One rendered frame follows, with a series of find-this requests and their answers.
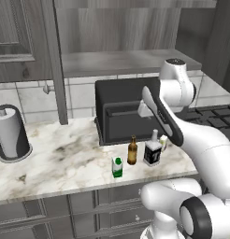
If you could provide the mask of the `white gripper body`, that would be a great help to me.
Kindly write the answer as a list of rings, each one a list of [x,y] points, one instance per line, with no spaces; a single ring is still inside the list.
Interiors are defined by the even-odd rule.
[[[140,103],[139,103],[137,113],[141,118],[150,118],[150,117],[153,116],[153,113],[147,107],[147,105],[144,103],[143,100],[141,100]]]

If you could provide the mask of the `dark grey open cabinet door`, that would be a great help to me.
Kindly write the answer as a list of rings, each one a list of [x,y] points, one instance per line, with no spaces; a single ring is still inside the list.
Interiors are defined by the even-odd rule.
[[[218,0],[202,71],[230,93],[230,0]]]

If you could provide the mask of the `grey closed cabinet door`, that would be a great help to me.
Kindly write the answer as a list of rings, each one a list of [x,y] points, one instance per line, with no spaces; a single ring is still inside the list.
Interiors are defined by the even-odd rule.
[[[41,0],[0,0],[0,83],[51,77]]]

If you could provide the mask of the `black toaster oven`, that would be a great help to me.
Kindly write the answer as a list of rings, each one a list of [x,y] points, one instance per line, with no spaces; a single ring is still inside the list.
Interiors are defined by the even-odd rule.
[[[128,143],[134,135],[137,141],[151,138],[152,130],[158,135],[164,130],[154,116],[141,118],[138,113],[142,89],[156,77],[97,80],[95,89],[95,110],[99,145],[109,146]]]

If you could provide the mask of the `pale drink can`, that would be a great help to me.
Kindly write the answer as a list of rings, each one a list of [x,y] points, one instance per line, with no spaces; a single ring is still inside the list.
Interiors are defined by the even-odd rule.
[[[166,135],[162,135],[160,137],[160,144],[162,145],[162,151],[165,151],[165,149],[166,149],[167,139],[168,139],[168,137]]]

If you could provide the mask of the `black and white liquor bottle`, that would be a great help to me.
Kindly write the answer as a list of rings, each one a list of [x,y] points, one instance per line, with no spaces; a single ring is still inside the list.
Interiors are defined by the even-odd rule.
[[[145,142],[145,151],[143,161],[148,166],[153,166],[160,161],[160,155],[162,151],[162,145],[157,138],[158,131],[154,129],[149,141]]]

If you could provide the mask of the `brown beer bottle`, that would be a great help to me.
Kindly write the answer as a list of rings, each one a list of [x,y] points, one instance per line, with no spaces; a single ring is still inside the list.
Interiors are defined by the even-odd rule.
[[[137,143],[134,135],[132,136],[131,143],[128,146],[127,162],[130,165],[134,165],[137,162]]]

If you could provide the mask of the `green and white carton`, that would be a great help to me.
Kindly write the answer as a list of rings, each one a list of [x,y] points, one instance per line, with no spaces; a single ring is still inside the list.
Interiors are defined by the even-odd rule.
[[[120,157],[112,159],[112,174],[114,178],[122,176],[122,159]]]

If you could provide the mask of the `black hob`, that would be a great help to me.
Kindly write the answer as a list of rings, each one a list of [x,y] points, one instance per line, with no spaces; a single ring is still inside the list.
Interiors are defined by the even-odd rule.
[[[212,105],[190,108],[184,118],[188,122],[212,126],[230,140],[230,105]]]

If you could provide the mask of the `grey drawer front with knob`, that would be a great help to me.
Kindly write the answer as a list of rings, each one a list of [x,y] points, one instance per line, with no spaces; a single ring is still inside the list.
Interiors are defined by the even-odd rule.
[[[136,215],[140,217],[140,221],[136,221]],[[110,235],[115,235],[145,228],[153,219],[153,212],[140,206],[99,213],[96,218],[100,232],[107,231]]]

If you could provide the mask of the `grey narrow cupboard panel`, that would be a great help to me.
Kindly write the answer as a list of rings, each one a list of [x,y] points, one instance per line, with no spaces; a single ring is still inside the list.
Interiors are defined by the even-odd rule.
[[[69,195],[76,236],[92,235],[96,232],[94,219],[94,193],[92,191]]]

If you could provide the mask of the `black paper towel holder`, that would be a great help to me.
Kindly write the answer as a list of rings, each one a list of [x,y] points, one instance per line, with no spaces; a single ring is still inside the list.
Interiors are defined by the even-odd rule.
[[[6,108],[13,108],[16,110],[17,115],[18,115],[18,120],[20,123],[20,133],[19,133],[17,144],[16,144],[17,156],[15,158],[4,158],[4,153],[3,153],[1,145],[0,145],[0,161],[5,162],[5,163],[19,162],[31,154],[33,147],[28,141],[28,137],[27,137],[27,134],[26,134],[26,131],[24,128],[22,116],[21,116],[19,109],[14,105],[8,105],[8,104],[0,105],[1,115],[6,114],[3,112],[3,110]]]

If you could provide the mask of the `white paper towel roll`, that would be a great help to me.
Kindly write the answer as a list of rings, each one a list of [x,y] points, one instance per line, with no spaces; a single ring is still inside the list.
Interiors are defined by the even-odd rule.
[[[20,123],[15,109],[6,108],[0,112],[0,145],[4,158],[15,158],[17,156],[16,144],[20,133]]]

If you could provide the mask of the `grey wide drawer front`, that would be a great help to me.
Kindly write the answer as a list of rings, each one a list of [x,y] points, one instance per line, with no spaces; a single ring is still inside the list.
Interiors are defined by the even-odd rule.
[[[40,237],[49,235],[42,222],[47,215],[42,199],[0,205],[0,233],[32,227],[32,232]]]

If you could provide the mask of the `grey open wall cabinet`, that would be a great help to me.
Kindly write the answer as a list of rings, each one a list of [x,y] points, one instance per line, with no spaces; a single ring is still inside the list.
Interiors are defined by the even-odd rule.
[[[199,70],[217,0],[55,0],[66,77]]]

